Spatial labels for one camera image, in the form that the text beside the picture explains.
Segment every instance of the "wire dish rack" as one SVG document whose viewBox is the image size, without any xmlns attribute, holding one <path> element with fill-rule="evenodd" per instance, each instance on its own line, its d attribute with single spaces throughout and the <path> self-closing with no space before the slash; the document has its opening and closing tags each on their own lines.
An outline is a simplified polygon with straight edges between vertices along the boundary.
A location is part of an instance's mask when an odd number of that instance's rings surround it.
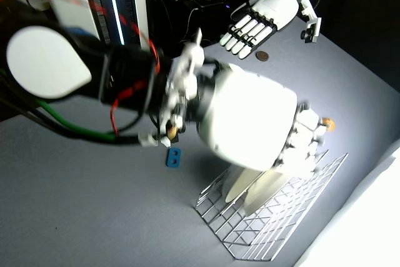
<svg viewBox="0 0 400 267">
<path fill-rule="evenodd" d="M 246 190 L 228 204 L 222 197 L 226 170 L 200 193 L 195 209 L 234 258 L 272 261 L 347 156 L 344 154 L 320 168 L 309 180 L 293 178 L 270 201 L 248 217 L 245 217 L 243 209 Z"/>
</svg>

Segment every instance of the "table surface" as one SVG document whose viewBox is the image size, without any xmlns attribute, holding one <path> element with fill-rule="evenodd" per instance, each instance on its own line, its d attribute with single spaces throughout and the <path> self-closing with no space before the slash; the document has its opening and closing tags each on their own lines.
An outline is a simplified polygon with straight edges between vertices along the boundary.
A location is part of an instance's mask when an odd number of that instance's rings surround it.
<svg viewBox="0 0 400 267">
<path fill-rule="evenodd" d="M 193 209 L 198 193 L 229 165 L 198 138 L 181 135 L 181 166 L 166 148 L 102 146 L 56 136 L 23 117 L 0 123 L 1 266 L 292 266 L 396 137 L 400 94 L 325 37 L 304 44 L 295 19 L 241 61 L 219 45 L 206 55 L 263 74 L 336 120 L 329 160 L 349 157 L 280 255 L 234 261 Z M 108 107 L 83 97 L 54 104 L 65 118 L 109 129 Z M 123 124 L 133 114 L 119 110 Z M 139 128 L 150 128 L 143 121 Z"/>
</svg>

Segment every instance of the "light strip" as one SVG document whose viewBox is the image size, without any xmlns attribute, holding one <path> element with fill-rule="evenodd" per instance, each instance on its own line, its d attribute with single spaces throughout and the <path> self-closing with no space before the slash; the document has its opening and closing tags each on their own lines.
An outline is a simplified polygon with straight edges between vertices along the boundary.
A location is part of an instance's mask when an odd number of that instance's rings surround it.
<svg viewBox="0 0 400 267">
<path fill-rule="evenodd" d="M 117 2 L 116 0 L 111 0 L 112 2 L 112 8 L 114 9 L 114 15 L 115 15 L 115 21 L 117 22 L 117 28 L 118 28 L 118 34 L 119 38 L 121 40 L 121 44 L 124 45 L 124 36 L 123 36 L 123 31 L 121 29 L 121 22 L 119 21 L 119 14 L 118 14 L 118 9 L 117 9 Z"/>
</svg>

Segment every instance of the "plate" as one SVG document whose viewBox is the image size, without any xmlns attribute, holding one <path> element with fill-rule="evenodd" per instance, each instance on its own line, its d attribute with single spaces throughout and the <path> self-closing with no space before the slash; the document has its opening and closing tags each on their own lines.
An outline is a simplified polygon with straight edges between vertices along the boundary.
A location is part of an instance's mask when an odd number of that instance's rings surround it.
<svg viewBox="0 0 400 267">
<path fill-rule="evenodd" d="M 246 216 L 252 215 L 282 189 L 292 176 L 269 169 L 249 188 L 244 200 Z"/>
<path fill-rule="evenodd" d="M 244 169 L 238 166 L 231 166 L 229 174 L 223 184 L 222 196 L 225 202 L 230 203 L 261 174 L 262 172 L 253 169 Z"/>
</svg>

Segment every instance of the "blue object with holes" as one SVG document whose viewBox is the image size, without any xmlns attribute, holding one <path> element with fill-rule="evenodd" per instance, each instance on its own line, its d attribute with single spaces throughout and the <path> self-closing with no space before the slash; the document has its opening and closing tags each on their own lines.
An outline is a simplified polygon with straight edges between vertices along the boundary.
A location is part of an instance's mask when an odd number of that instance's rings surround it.
<svg viewBox="0 0 400 267">
<path fill-rule="evenodd" d="M 178 168 L 181 161 L 181 150 L 179 148 L 169 148 L 167 157 L 167 167 Z"/>
</svg>

